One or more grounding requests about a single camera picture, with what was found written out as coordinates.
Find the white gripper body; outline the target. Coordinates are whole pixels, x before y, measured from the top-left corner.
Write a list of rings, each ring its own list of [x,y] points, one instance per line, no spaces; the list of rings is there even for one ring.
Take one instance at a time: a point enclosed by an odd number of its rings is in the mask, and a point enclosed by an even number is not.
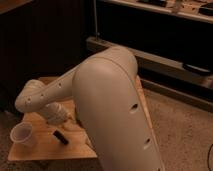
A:
[[[61,125],[69,119],[70,113],[66,108],[61,108],[54,112],[48,119],[49,125]]]

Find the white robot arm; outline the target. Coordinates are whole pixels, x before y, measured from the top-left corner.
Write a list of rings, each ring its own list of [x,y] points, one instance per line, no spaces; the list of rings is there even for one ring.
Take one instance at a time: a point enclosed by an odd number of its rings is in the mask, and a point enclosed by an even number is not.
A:
[[[36,112],[72,98],[104,171],[165,171],[137,91],[137,71],[133,53],[112,46],[40,88],[27,82],[15,107]]]

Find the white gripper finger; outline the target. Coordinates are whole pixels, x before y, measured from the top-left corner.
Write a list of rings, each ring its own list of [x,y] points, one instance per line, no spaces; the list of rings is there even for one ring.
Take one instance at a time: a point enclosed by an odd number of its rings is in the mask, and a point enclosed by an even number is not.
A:
[[[67,120],[64,123],[64,130],[68,132],[74,132],[74,131],[79,131],[80,127],[72,120]]]

